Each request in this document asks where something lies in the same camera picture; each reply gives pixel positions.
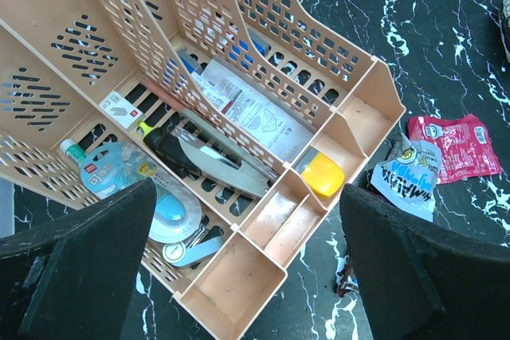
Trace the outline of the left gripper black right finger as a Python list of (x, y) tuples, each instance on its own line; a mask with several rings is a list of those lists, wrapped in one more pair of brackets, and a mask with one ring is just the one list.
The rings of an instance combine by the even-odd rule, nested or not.
[(375, 339), (507, 339), (509, 250), (430, 223), (352, 184), (339, 200)]

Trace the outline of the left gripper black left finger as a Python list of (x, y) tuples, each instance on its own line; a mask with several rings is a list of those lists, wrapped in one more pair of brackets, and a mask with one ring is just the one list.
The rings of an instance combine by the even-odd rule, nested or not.
[(118, 339), (155, 211), (152, 180), (1, 240), (3, 339)]

